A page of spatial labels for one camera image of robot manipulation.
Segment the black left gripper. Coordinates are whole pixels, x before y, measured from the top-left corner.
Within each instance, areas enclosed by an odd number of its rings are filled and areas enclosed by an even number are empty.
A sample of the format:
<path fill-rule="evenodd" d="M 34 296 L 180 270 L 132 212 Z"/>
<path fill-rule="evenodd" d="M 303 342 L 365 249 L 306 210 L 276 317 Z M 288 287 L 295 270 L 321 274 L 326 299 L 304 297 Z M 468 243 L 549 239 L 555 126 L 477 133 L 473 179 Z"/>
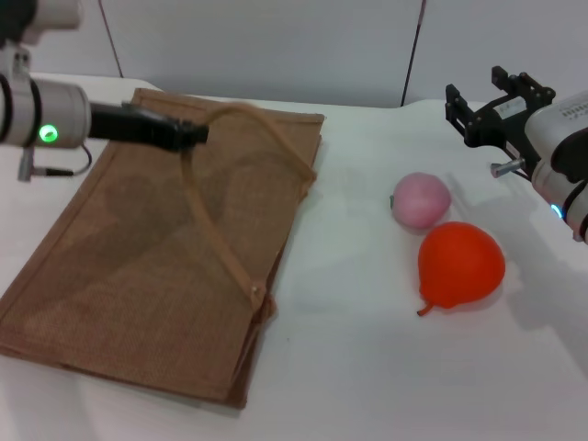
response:
<path fill-rule="evenodd" d="M 163 150 L 192 150 L 206 144 L 209 126 L 172 119 L 143 107 L 91 103 L 90 139 L 146 144 Z"/>

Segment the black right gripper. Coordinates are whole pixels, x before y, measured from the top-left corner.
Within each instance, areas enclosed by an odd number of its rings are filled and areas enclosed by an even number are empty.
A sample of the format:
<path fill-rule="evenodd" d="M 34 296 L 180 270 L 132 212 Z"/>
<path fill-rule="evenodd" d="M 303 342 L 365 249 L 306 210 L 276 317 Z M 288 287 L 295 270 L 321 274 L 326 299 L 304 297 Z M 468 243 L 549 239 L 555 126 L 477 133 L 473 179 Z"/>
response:
<path fill-rule="evenodd" d="M 528 73 L 509 74 L 501 66 L 492 68 L 492 84 L 505 96 L 473 111 L 459 90 L 446 86 L 446 120 L 470 148 L 493 146 L 514 158 L 538 159 L 539 155 L 525 135 L 531 115 L 555 98 L 555 91 Z"/>

